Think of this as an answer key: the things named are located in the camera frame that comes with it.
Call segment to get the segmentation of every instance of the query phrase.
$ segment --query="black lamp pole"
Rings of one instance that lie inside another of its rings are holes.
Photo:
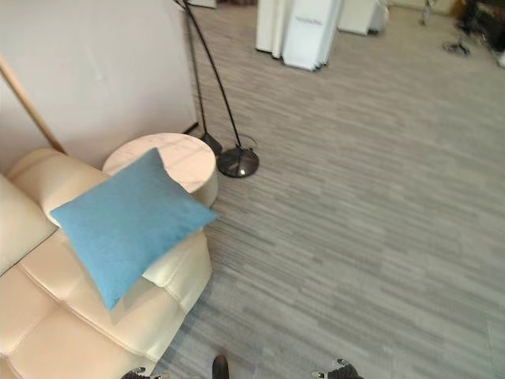
[[[188,34],[189,34],[189,47],[191,50],[191,56],[193,60],[193,68],[196,79],[196,91],[198,92],[198,99],[200,103],[200,112],[202,115],[202,123],[204,125],[204,135],[202,136],[202,141],[208,144],[212,151],[218,156],[217,166],[219,171],[221,171],[224,175],[230,176],[231,178],[244,178],[258,169],[260,165],[260,158],[256,155],[256,153],[251,148],[243,148],[242,143],[240,141],[240,137],[238,135],[237,127],[235,125],[234,116],[231,113],[230,105],[228,103],[228,99],[226,97],[226,93],[224,92],[223,83],[221,82],[221,78],[219,77],[218,70],[215,67],[214,59],[212,59],[211,52],[208,50],[207,43],[205,42],[205,38],[196,22],[196,19],[191,11],[191,7],[189,6],[188,0],[182,0],[184,2],[184,7],[186,11],[186,23],[188,25]],[[205,122],[204,115],[204,105],[201,95],[200,89],[200,81],[198,78],[198,70],[196,68],[196,58],[193,46],[193,38],[191,33],[191,28],[189,25],[189,19],[195,25],[196,33],[200,37],[200,41],[204,45],[205,53],[207,54],[208,60],[211,63],[212,70],[214,71],[215,79],[218,81],[219,89],[221,90],[221,95],[223,95],[224,103],[226,104],[226,110],[228,111],[228,116],[230,118],[231,125],[234,128],[236,145],[235,148],[231,148],[226,150],[225,152],[221,152],[223,147],[221,144],[212,137],[207,131],[207,124]]]

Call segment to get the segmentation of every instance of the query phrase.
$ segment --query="baseboard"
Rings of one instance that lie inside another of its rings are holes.
[[[188,129],[186,129],[184,132],[182,132],[182,134],[190,134],[192,131],[194,131],[194,129],[196,129],[198,127],[198,122],[195,122],[194,124],[192,124]]]

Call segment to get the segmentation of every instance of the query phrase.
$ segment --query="white panel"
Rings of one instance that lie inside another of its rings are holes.
[[[337,33],[337,24],[339,22],[342,11],[342,0],[334,0],[331,5],[330,13],[326,21],[326,30],[323,35],[319,52],[320,64],[327,64],[330,56],[331,48],[333,47],[333,40]]]
[[[278,1],[258,0],[258,16],[256,19],[256,49],[258,50],[272,51]]]
[[[351,0],[344,2],[339,29],[367,35],[377,0]]]
[[[275,11],[274,40],[272,44],[271,56],[280,58],[282,45],[286,38],[287,25],[290,22],[293,11],[294,0],[277,0],[277,10]]]
[[[295,0],[282,51],[287,65],[312,70],[325,63],[339,9],[335,0]]]
[[[24,154],[48,147],[46,139],[0,77],[0,171],[7,172]]]
[[[0,51],[67,151],[97,167],[196,121],[171,0],[2,0]]]

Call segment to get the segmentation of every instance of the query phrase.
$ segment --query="blue pillow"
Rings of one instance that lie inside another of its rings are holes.
[[[159,257],[217,217],[168,176],[155,148],[51,215],[109,310]]]

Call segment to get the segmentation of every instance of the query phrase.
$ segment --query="black shoe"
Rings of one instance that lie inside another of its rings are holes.
[[[229,379],[228,361],[224,355],[218,355],[212,363],[212,379]]]

